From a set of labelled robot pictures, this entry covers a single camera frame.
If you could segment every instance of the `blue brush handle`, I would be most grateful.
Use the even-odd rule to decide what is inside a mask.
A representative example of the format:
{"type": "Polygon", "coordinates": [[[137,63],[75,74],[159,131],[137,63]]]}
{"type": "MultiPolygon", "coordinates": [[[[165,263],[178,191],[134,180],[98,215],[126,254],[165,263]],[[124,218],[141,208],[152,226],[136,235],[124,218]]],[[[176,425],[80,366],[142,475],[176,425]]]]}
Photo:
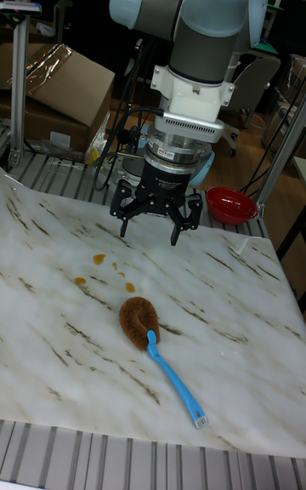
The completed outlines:
{"type": "Polygon", "coordinates": [[[191,418],[195,422],[196,428],[199,430],[207,424],[207,417],[203,409],[200,407],[199,403],[192,396],[192,394],[190,394],[190,391],[188,390],[188,388],[186,388],[178,375],[173,371],[173,369],[171,369],[170,365],[168,365],[167,362],[165,362],[165,360],[162,358],[162,356],[159,355],[158,349],[156,348],[156,335],[154,331],[152,331],[152,329],[148,331],[147,337],[149,340],[147,351],[150,357],[156,363],[158,363],[161,369],[164,370],[168,378],[171,380],[174,388],[183,399],[185,406],[188,408],[191,418]]]}

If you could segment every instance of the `marble surface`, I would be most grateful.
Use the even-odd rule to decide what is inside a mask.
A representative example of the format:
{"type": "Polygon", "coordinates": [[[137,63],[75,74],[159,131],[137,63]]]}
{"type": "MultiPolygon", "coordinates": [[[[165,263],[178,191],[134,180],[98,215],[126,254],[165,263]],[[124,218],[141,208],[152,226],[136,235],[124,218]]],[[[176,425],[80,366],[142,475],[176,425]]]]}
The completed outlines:
{"type": "Polygon", "coordinates": [[[172,248],[170,220],[148,215],[121,239],[107,208],[3,171],[0,208],[0,419],[306,457],[306,331],[269,240],[200,227],[172,248]],[[155,306],[206,428],[123,334],[131,295],[155,306]]]}

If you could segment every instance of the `brown brush bristles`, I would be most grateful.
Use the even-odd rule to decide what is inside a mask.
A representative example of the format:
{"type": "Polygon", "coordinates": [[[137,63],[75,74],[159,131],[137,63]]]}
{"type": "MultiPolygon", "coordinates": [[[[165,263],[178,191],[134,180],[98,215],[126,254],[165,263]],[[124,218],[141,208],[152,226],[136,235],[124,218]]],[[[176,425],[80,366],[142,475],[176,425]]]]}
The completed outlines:
{"type": "Polygon", "coordinates": [[[153,329],[157,343],[161,340],[156,310],[148,299],[143,297],[128,299],[120,309],[119,322],[124,333],[139,350],[145,350],[148,345],[146,334],[149,329],[153,329]]]}

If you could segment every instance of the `cardboard box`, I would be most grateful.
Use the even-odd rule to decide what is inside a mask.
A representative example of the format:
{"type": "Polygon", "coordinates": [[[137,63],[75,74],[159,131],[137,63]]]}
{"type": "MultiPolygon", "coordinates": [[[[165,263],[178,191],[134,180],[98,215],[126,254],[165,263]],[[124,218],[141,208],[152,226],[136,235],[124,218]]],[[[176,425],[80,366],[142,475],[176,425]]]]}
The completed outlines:
{"type": "MultiPolygon", "coordinates": [[[[304,78],[306,77],[306,57],[301,55],[291,55],[284,70],[282,79],[280,80],[280,90],[289,100],[293,102],[298,90],[301,88],[304,78]]],[[[297,97],[296,106],[300,104],[303,96],[306,93],[306,81],[297,97]]]]}
{"type": "MultiPolygon", "coordinates": [[[[278,100],[275,103],[275,108],[271,113],[266,117],[266,127],[263,131],[261,141],[264,147],[267,147],[272,137],[274,136],[276,130],[281,124],[281,121],[284,119],[286,113],[288,112],[291,103],[284,98],[281,91],[275,90],[275,96],[278,100]]],[[[289,129],[292,119],[297,111],[297,107],[293,106],[290,110],[286,120],[283,122],[280,127],[279,133],[276,135],[275,139],[272,142],[271,147],[269,148],[269,157],[272,160],[275,156],[275,153],[281,146],[281,143],[286,136],[287,130],[289,129]]],[[[306,124],[303,133],[301,134],[299,141],[296,145],[294,154],[297,157],[306,157],[306,124]]]]}
{"type": "MultiPolygon", "coordinates": [[[[25,137],[85,152],[104,121],[114,74],[64,45],[29,44],[25,137]]],[[[10,117],[13,46],[0,46],[0,117],[10,117]]]]}
{"type": "MultiPolygon", "coordinates": [[[[14,29],[9,23],[0,26],[0,44],[13,42],[14,29]]],[[[29,43],[53,43],[55,35],[53,24],[48,21],[40,21],[39,18],[30,18],[29,43]]]]}

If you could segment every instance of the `metal pole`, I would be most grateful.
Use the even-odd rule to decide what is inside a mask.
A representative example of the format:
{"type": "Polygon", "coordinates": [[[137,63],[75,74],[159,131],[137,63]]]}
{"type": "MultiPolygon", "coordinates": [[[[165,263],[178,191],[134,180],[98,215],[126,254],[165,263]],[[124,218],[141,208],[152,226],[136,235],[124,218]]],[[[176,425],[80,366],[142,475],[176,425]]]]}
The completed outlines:
{"type": "Polygon", "coordinates": [[[264,180],[258,190],[257,195],[254,198],[255,203],[258,206],[258,217],[263,218],[264,205],[269,197],[269,194],[273,190],[278,177],[281,174],[282,169],[285,167],[295,144],[298,142],[298,138],[306,126],[306,95],[298,107],[290,128],[286,132],[286,136],[283,139],[279,150],[275,154],[275,158],[270,165],[268,173],[265,175],[264,180]]]}
{"type": "MultiPolygon", "coordinates": [[[[28,3],[31,0],[15,0],[28,3]]],[[[14,167],[22,158],[26,102],[26,57],[29,37],[29,16],[14,29],[13,82],[11,112],[11,151],[9,166],[14,167]]]]}

